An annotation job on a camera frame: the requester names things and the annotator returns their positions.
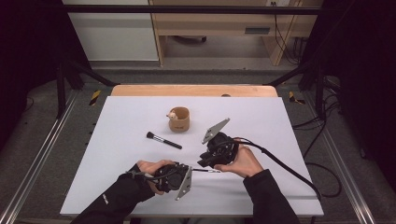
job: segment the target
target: person's left hand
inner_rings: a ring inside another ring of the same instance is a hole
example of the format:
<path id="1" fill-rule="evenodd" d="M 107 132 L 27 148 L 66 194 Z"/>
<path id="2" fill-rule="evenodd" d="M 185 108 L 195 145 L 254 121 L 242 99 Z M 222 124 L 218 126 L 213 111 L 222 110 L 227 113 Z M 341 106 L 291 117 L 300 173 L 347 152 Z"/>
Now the person's left hand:
<path id="1" fill-rule="evenodd" d="M 139 167 L 141 172 L 147 173 L 149 175 L 154 175 L 155 172 L 160 169 L 161 167 L 165 166 L 165 165 L 171 165 L 171 164 L 175 164 L 174 161 L 167 161 L 167 160 L 161 160 L 161 161 L 157 161 L 157 162 L 150 162 L 150 161 L 138 161 L 137 166 Z M 151 188 L 151 190 L 159 195 L 163 195 L 164 192 L 163 191 L 159 191 L 156 187 L 155 184 L 152 183 L 151 181 L 148 181 L 148 184 Z"/>

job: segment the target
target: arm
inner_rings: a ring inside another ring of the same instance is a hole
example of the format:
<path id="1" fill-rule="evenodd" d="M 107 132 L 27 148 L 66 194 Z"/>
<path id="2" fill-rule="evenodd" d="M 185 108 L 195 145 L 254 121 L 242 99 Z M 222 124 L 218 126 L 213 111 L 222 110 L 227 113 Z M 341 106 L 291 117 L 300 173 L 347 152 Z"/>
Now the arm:
<path id="1" fill-rule="evenodd" d="M 269 170 L 244 179 L 253 202 L 254 223 L 300 223 Z"/>
<path id="2" fill-rule="evenodd" d="M 154 175 L 155 171 L 172 161 L 156 163 L 139 161 L 130 171 L 145 172 Z M 154 196 L 155 189 L 151 182 L 132 179 L 130 174 L 120 175 L 117 181 L 98 196 L 71 224 L 115 224 L 132 213 L 136 205 Z"/>
<path id="3" fill-rule="evenodd" d="M 253 220 L 256 224 L 300 223 L 289 202 L 283 196 L 269 170 L 264 170 L 253 152 L 239 144 L 233 163 L 215 165 L 222 172 L 233 172 L 242 176 L 251 201 Z"/>

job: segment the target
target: black cable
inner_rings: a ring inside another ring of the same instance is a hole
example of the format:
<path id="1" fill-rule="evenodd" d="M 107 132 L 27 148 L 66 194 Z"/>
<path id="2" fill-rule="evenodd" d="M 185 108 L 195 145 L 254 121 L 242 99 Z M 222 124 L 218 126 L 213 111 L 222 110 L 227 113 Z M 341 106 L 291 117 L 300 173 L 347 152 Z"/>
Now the black cable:
<path id="1" fill-rule="evenodd" d="M 314 126 L 314 127 L 312 127 L 312 128 L 294 128 L 293 130 L 298 130 L 298 131 L 311 131 L 311 130 L 314 130 L 314 129 L 316 129 L 316 128 L 318 128 L 318 127 L 321 127 L 321 126 L 323 126 L 324 125 L 324 122 L 322 122 L 322 123 L 320 123 L 320 124 L 318 124 L 317 126 Z"/>
<path id="2" fill-rule="evenodd" d="M 333 97 L 333 96 L 337 96 L 336 94 L 332 94 L 332 95 L 329 95 L 329 96 L 327 96 L 326 98 L 325 98 L 325 100 L 324 100 L 324 102 L 325 102 L 325 104 L 327 104 L 327 100 L 329 100 L 329 98 L 331 98 L 331 97 Z M 332 103 L 331 105 L 329 105 L 329 107 L 328 108 L 325 108 L 324 109 L 324 111 L 325 112 L 327 112 L 327 111 L 333 111 L 335 108 L 336 108 L 336 105 L 337 105 L 338 103 L 337 102 L 335 102 L 335 103 Z M 313 119 L 310 119 L 309 121 L 306 121 L 306 122 L 304 122 L 304 123 L 301 123 L 301 124 L 295 124 L 295 125 L 292 125 L 291 127 L 293 128 L 293 130 L 298 130 L 298 128 L 300 128 L 300 127 L 303 127 L 303 126 L 305 126 L 305 125 L 307 125 L 307 124 L 310 124 L 310 123 L 313 123 L 313 122 L 317 122 L 317 121 L 320 121 L 321 119 L 318 117 L 318 116 L 316 116 L 316 117 L 314 117 Z"/>
<path id="3" fill-rule="evenodd" d="M 291 54 L 289 53 L 286 40 L 283 38 L 283 36 L 282 36 L 282 34 L 280 33 L 279 28 L 278 28 L 278 26 L 277 26 L 276 14 L 274 14 L 274 19 L 275 19 L 275 40 L 276 40 L 276 43 L 279 45 L 279 47 L 282 49 L 282 51 L 285 52 L 286 59 L 288 60 L 289 63 L 299 64 L 300 62 L 299 62 L 298 60 L 294 59 L 294 58 L 291 56 Z M 281 46 L 281 45 L 279 44 L 279 42 L 277 41 L 276 33 L 279 33 L 279 37 L 282 39 L 282 42 L 283 42 L 283 44 L 284 44 L 284 46 L 285 46 L 284 49 L 282 48 L 282 46 Z"/>
<path id="4" fill-rule="evenodd" d="M 32 106 L 35 104 L 35 100 L 32 97 L 27 97 L 27 99 L 30 99 L 32 103 L 25 110 L 23 110 L 23 112 L 30 110 Z"/>
<path id="5" fill-rule="evenodd" d="M 177 172 L 177 169 L 175 169 L 175 170 L 172 171 L 172 172 L 169 172 L 169 173 L 166 174 L 166 175 L 159 175 L 159 176 L 154 176 L 154 177 L 144 176 L 144 178 L 145 178 L 146 180 L 149 180 L 149 181 L 152 182 L 152 180 L 162 179 L 162 178 L 168 177 L 169 175 L 172 175 L 172 174 L 174 174 L 174 173 L 176 173 L 176 172 Z"/>
<path id="6" fill-rule="evenodd" d="M 303 154 L 304 159 L 305 159 L 306 155 L 308 155 L 308 152 L 311 150 L 312 146 L 318 140 L 318 138 L 319 138 L 320 134 L 323 132 L 325 126 L 326 126 L 326 120 L 323 121 L 323 126 L 320 128 L 320 131 L 317 133 L 314 140 L 312 140 L 311 144 L 309 144 L 309 147 L 306 149 L 305 153 Z"/>
<path id="7" fill-rule="evenodd" d="M 334 108 L 329 112 L 328 117 L 332 114 L 332 112 L 334 111 L 334 109 L 337 108 L 337 107 L 339 107 L 339 106 L 340 106 L 339 103 L 335 104 L 335 105 L 334 105 Z"/>
<path id="8" fill-rule="evenodd" d="M 276 156 L 274 156 L 271 152 L 269 152 L 266 148 L 261 147 L 259 145 L 256 145 L 253 142 L 247 140 L 246 138 L 239 138 L 239 139 L 243 139 L 243 140 L 245 140 L 245 142 L 243 142 L 243 141 L 235 141 L 235 140 L 233 140 L 233 141 L 225 141 L 225 142 L 222 142 L 222 143 L 218 143 L 217 145 L 215 145 L 215 146 L 213 146 L 211 148 L 218 148 L 218 147 L 221 147 L 222 145 L 230 144 L 230 143 L 233 143 L 233 144 L 244 144 L 244 145 L 256 147 L 256 148 L 260 149 L 262 151 L 262 153 L 267 155 L 271 160 L 273 160 L 278 165 L 280 165 L 283 169 L 285 169 L 286 171 L 288 171 L 292 175 L 296 176 L 297 178 L 299 178 L 300 180 L 305 182 L 306 185 L 308 185 L 309 187 L 311 187 L 311 189 L 314 190 L 314 192 L 317 194 L 318 200 L 321 201 L 321 194 L 320 194 L 319 190 L 317 189 L 317 187 L 315 187 L 315 185 L 313 183 L 311 183 L 309 180 L 307 180 L 305 177 L 303 177 L 299 173 L 295 172 L 288 165 L 283 163 L 283 161 L 281 161 Z"/>
<path id="9" fill-rule="evenodd" d="M 311 217 L 311 224 L 314 224 L 316 220 L 317 220 L 317 217 Z"/>
<path id="10" fill-rule="evenodd" d="M 337 184 L 338 184 L 337 192 L 335 192 L 334 194 L 324 194 L 324 193 L 322 193 L 321 196 L 323 196 L 325 198 L 335 198 L 335 197 L 338 197 L 341 194 L 341 191 L 342 191 L 341 180 L 333 171 L 331 171 L 329 168 L 327 168 L 327 167 L 325 167 L 323 165 L 317 164 L 317 163 L 306 162 L 305 164 L 306 165 L 313 165 L 313 166 L 317 166 L 319 168 L 322 168 L 322 169 L 326 170 L 327 172 L 329 172 L 330 174 L 332 174 L 332 176 L 334 176 L 334 178 L 337 180 Z"/>
<path id="11" fill-rule="evenodd" d="M 326 103 L 330 98 L 332 98 L 332 97 L 335 97 L 335 98 L 337 98 L 337 94 L 330 94 L 330 95 L 328 95 L 325 99 L 324 99 L 324 102 Z"/>
<path id="12" fill-rule="evenodd" d="M 294 44 L 293 44 L 293 57 L 297 59 L 297 63 L 300 63 L 302 57 L 303 57 L 303 47 L 304 47 L 304 40 L 303 37 L 295 37 L 294 38 Z"/>
<path id="13" fill-rule="evenodd" d="M 288 60 L 289 63 L 298 64 L 294 59 L 293 59 L 294 62 L 291 62 L 291 61 L 290 61 L 289 57 L 291 57 L 291 56 L 290 56 L 290 54 L 289 54 L 288 47 L 287 47 L 287 45 L 286 45 L 285 40 L 283 39 L 282 34 L 280 33 L 280 31 L 279 31 L 279 29 L 278 29 L 278 27 L 277 27 L 276 14 L 274 14 L 274 18 L 275 18 L 275 41 L 276 41 L 277 45 L 280 47 L 280 49 L 282 50 L 282 52 L 285 52 L 286 60 Z M 284 43 L 284 45 L 285 45 L 285 48 L 284 48 L 284 49 L 283 49 L 283 47 L 280 45 L 279 41 L 277 40 L 277 36 L 276 36 L 276 33 L 277 33 L 277 32 L 279 32 L 280 38 L 282 39 L 282 41 L 283 41 L 283 43 Z"/>

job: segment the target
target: black curtain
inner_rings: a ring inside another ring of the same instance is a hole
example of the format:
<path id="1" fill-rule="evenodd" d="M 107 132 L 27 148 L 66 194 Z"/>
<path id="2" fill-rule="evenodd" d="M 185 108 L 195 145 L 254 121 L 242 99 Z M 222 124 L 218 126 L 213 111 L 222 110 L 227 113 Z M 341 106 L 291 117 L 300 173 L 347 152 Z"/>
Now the black curtain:
<path id="1" fill-rule="evenodd" d="M 361 151 L 376 160 L 396 191 L 395 6 L 392 0 L 355 1 L 326 43 L 320 65 L 325 76 L 340 79 L 340 101 Z M 305 60 L 334 24 L 335 20 L 318 18 Z"/>
<path id="2" fill-rule="evenodd" d="M 68 15 L 44 11 L 41 4 L 62 1 L 4 0 L 0 7 L 0 149 L 26 107 L 27 93 L 55 79 L 60 62 L 91 69 Z"/>

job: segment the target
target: white tabletop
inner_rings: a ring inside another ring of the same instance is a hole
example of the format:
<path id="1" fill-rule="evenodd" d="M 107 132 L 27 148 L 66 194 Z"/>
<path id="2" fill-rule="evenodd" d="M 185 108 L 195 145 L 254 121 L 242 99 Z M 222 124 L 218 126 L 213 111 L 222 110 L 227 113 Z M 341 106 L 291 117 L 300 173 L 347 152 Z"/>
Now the white tabletop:
<path id="1" fill-rule="evenodd" d="M 173 133 L 166 114 L 176 106 L 191 113 L 185 133 Z M 172 97 L 109 96 L 92 134 L 73 184 L 64 201 L 62 215 L 76 216 L 137 161 L 168 159 L 201 168 L 206 151 L 201 144 L 211 126 L 230 118 L 221 130 L 244 137 L 267 148 L 290 168 L 310 180 L 283 101 L 278 97 Z M 177 149 L 146 137 L 147 132 L 182 145 Z M 252 151 L 270 169 L 282 193 L 298 216 L 322 216 L 315 192 L 289 174 L 259 149 Z M 133 216 L 250 216 L 252 202 L 234 174 L 193 172 L 191 191 L 175 201 L 170 191 L 139 203 Z"/>

